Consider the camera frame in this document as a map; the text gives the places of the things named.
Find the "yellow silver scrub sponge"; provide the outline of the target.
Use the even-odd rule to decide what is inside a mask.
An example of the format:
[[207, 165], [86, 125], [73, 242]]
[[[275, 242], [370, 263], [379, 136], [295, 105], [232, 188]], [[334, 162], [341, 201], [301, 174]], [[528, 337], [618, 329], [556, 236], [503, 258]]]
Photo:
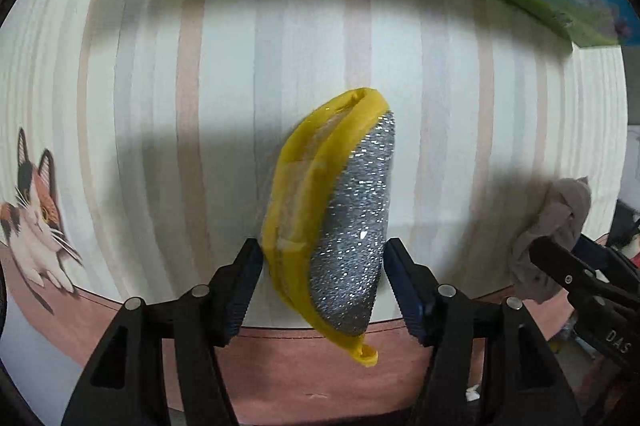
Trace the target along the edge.
[[395, 120], [378, 90], [358, 88], [310, 113], [274, 168], [260, 245], [274, 289], [363, 366], [390, 210]]

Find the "grey sock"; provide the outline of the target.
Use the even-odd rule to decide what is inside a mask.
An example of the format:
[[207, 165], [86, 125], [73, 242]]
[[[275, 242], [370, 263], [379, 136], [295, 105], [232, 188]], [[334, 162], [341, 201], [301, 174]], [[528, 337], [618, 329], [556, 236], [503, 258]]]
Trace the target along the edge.
[[512, 245], [509, 268], [516, 297], [544, 303], [559, 293], [561, 286], [530, 260], [529, 247], [537, 238], [544, 237], [572, 250], [582, 234], [590, 208], [591, 189], [587, 177], [562, 178], [550, 185], [533, 223]]

